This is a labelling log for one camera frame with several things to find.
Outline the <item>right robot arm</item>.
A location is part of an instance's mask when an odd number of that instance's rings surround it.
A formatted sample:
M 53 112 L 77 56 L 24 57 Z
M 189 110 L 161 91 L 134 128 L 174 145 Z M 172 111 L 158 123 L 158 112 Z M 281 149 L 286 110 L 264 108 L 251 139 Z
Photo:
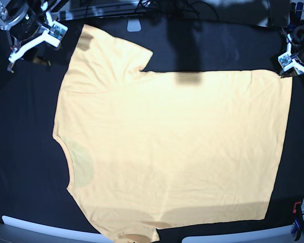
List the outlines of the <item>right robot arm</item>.
M 50 61 L 36 55 L 36 46 L 48 43 L 59 49 L 68 27 L 51 15 L 55 1 L 0 1 L 0 30 L 8 35 L 11 53 L 7 70 L 31 51 L 31 61 L 50 66 Z

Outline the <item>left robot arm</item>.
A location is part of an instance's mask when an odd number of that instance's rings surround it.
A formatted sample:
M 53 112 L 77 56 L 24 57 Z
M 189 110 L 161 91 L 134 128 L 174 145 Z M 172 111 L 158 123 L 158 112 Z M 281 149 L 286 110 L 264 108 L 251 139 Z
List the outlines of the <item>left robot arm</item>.
M 292 3 L 290 23 L 281 32 L 286 39 L 286 51 L 278 56 L 281 66 L 281 78 L 294 77 L 304 74 L 304 9 L 300 3 Z

